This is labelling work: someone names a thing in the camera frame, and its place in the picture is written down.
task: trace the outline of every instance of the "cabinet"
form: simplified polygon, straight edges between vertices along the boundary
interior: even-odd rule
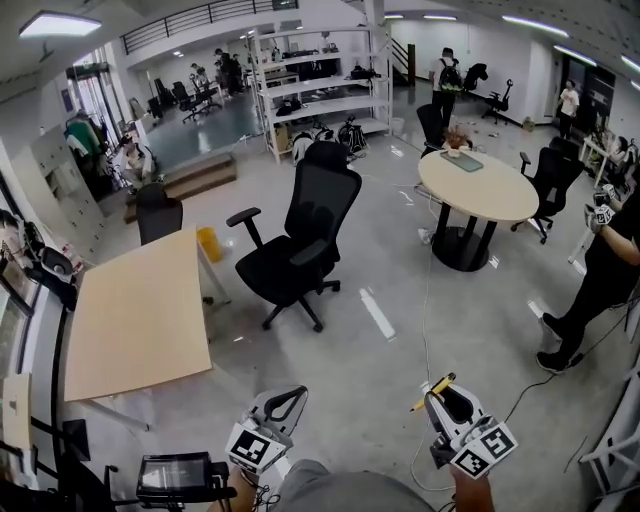
[[[59,245],[69,242],[84,258],[93,259],[104,216],[82,179],[62,128],[39,137],[11,164],[38,219]]]

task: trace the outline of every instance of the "table leg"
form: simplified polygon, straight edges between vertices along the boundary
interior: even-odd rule
[[[204,267],[204,271],[207,273],[207,276],[209,277],[209,279],[211,279],[213,286],[216,288],[216,290],[222,297],[222,302],[224,304],[229,304],[231,302],[231,298],[229,297],[229,295],[227,295],[227,291],[224,289],[224,287],[222,286],[222,283],[220,283],[218,279],[218,276],[216,276],[216,273],[213,271],[213,266],[211,265],[209,258],[207,258],[207,255],[202,249],[202,246],[200,245],[200,243],[198,243],[198,259],[200,260],[200,263]]]
[[[135,420],[133,418],[130,418],[129,416],[119,413],[118,411],[109,409],[108,407],[96,402],[95,400],[85,400],[82,402],[82,405],[89,409],[93,409],[94,411],[103,414],[104,416],[108,416],[118,423],[128,425],[132,428],[137,428],[138,430],[143,430],[144,432],[149,432],[151,430],[151,426],[148,423]]]

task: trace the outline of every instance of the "small screen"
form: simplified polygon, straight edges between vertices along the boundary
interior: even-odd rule
[[[205,460],[148,460],[142,472],[142,486],[158,490],[205,487],[206,464]]]

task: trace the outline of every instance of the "white shelf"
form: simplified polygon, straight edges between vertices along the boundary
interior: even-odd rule
[[[300,36],[302,34],[317,34],[319,32],[368,32],[373,30],[373,26],[365,27],[329,27],[329,28],[303,28],[300,30],[285,30],[284,32],[274,32],[273,34],[262,34],[258,36],[261,41],[265,39],[273,39],[274,37]]]
[[[270,87],[266,91],[260,91],[258,94],[265,98],[273,99],[280,96],[288,96],[290,94],[298,94],[305,91],[315,91],[316,89],[326,89],[327,87],[345,87],[348,85],[367,85],[366,80],[345,80],[343,76],[332,76],[329,78],[318,78],[316,80],[305,80],[304,82],[295,82],[293,84],[280,85],[278,87]]]
[[[296,110],[288,116],[276,116],[278,109],[272,109],[271,116],[274,123],[284,123],[286,121],[293,121],[294,119],[301,119],[303,117],[319,116],[322,114],[329,114],[331,112],[340,112],[341,110],[357,110],[360,108],[371,107],[388,107],[387,101],[373,98],[371,96],[351,96],[348,98],[339,98],[334,100],[322,100],[315,101],[313,103],[307,103],[307,108],[304,106],[300,110]]]
[[[292,64],[304,64],[305,62],[317,62],[319,60],[333,60],[333,59],[349,59],[358,57],[379,57],[377,53],[371,52],[336,52],[336,53],[316,53],[314,55],[304,55],[302,57],[292,57],[290,59],[283,59],[280,62],[267,62],[262,65],[262,69],[268,71],[270,69],[277,69],[284,66],[290,66]]]

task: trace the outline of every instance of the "chair base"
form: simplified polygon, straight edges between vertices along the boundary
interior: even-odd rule
[[[318,295],[320,295],[322,291],[324,291],[327,288],[331,288],[333,292],[339,292],[340,286],[341,286],[340,281],[325,281],[324,283],[322,283],[322,290],[318,292]],[[324,329],[324,325],[318,318],[318,315],[316,315],[313,309],[311,309],[311,306],[309,306],[309,303],[307,302],[307,300],[304,297],[300,297],[298,299],[298,302],[313,320],[313,323],[314,323],[313,330],[316,332],[322,332],[322,330]],[[276,306],[273,309],[273,311],[269,313],[269,316],[265,319],[264,322],[262,322],[262,328],[265,331],[268,331],[269,329],[271,329],[271,322],[273,322],[275,317],[277,317],[282,312],[283,309],[284,309],[284,306]]]

